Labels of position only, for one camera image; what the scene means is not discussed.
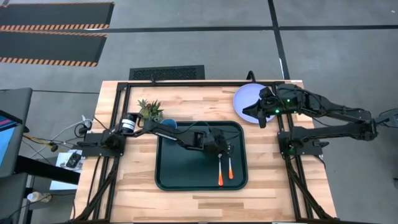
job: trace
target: gray floor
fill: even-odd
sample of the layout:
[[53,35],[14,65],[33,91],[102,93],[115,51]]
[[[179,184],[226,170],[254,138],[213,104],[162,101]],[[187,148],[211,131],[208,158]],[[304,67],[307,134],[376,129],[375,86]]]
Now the gray floor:
[[[11,0],[57,2],[55,0]],[[116,0],[112,28],[272,24],[266,0]],[[280,26],[398,24],[395,0],[275,0]],[[283,31],[291,79],[336,103],[373,115],[396,107],[398,30]],[[96,68],[0,63],[0,88],[99,91],[103,80],[125,80],[129,68],[205,65],[207,79],[282,78],[274,33],[179,32],[110,34]],[[49,138],[89,117],[97,96],[34,93],[27,125]],[[336,121],[324,119],[335,124]],[[373,142],[332,140],[325,149],[338,216],[359,222],[396,223],[398,130],[381,128]],[[71,138],[72,132],[63,138]],[[25,145],[21,154],[33,152]],[[45,156],[54,156],[49,151]],[[70,204],[34,213],[32,223],[63,222]]]

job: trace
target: succulent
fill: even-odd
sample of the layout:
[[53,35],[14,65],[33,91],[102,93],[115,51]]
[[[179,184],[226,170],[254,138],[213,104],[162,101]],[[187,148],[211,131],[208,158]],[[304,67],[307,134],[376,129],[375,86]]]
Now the succulent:
[[160,110],[160,102],[157,100],[152,103],[148,103],[147,100],[138,101],[138,105],[141,107],[140,114],[144,119],[153,119],[154,121],[161,121],[163,119],[163,110]]

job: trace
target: purple plate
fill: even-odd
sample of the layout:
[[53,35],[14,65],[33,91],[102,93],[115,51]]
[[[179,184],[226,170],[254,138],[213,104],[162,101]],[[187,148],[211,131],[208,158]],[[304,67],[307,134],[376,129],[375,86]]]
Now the purple plate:
[[[257,84],[257,83],[250,83],[243,85],[241,88],[236,90],[233,100],[233,105],[235,112],[245,121],[250,123],[258,124],[259,120],[253,117],[250,117],[246,114],[242,113],[243,108],[253,105],[257,100],[260,98],[260,90],[265,88],[265,86]],[[270,121],[274,118],[274,116],[270,116],[267,118],[267,121]]]

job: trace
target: wooden table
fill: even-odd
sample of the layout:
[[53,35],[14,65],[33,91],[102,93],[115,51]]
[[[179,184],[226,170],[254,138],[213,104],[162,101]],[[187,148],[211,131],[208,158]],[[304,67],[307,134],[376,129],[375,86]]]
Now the wooden table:
[[[207,80],[223,82],[226,80]],[[303,86],[301,81],[289,81]],[[95,116],[109,126],[118,82],[103,82]],[[128,112],[138,112],[137,100],[162,102],[166,118],[177,121],[236,121],[244,129],[248,160],[248,184],[237,191],[187,191],[160,190],[154,180],[157,137],[145,134],[127,139],[125,154],[120,160],[116,191],[111,215],[112,222],[271,222],[294,221],[285,163],[279,154],[276,133],[277,119],[267,123],[267,128],[241,119],[233,109],[232,100],[236,86],[179,86],[133,87]],[[294,124],[313,128],[306,116],[293,115]],[[93,124],[94,132],[103,128]],[[336,215],[323,164],[313,156],[302,156],[309,191],[327,213]],[[75,198],[76,213],[86,207],[88,191],[96,158],[85,161]],[[93,195],[100,177],[101,165],[95,179]],[[305,207],[300,191],[301,214]],[[105,192],[100,218],[104,217]]]

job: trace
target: dark green tray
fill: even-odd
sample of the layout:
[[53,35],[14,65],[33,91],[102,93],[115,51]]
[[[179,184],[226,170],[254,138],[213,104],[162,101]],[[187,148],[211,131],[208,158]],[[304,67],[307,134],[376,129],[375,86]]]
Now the dark green tray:
[[[184,130],[194,121],[178,122],[178,129]],[[210,126],[230,131],[225,138],[234,144],[231,157],[234,179],[228,178],[228,157],[221,157],[224,186],[218,185],[218,157],[215,154],[189,151],[175,141],[158,138],[155,168],[155,182],[162,190],[239,190],[248,182],[248,166],[244,148],[242,127],[234,121],[207,121]],[[194,125],[191,130],[207,131],[205,123]]]

